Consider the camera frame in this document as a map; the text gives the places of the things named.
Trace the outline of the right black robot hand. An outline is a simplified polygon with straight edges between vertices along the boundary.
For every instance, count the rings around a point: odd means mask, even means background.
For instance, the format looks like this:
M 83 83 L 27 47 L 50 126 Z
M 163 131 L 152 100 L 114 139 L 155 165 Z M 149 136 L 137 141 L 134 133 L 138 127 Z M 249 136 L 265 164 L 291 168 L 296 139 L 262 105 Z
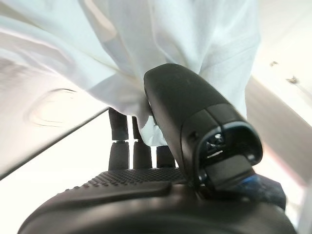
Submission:
M 43 203 L 19 233 L 295 233 L 281 185 L 253 170 L 263 156 L 257 132 L 222 94 L 170 63 L 145 73 L 144 90 L 168 144 L 156 167 L 134 124 L 130 169 L 126 117 L 110 110 L 108 171 Z

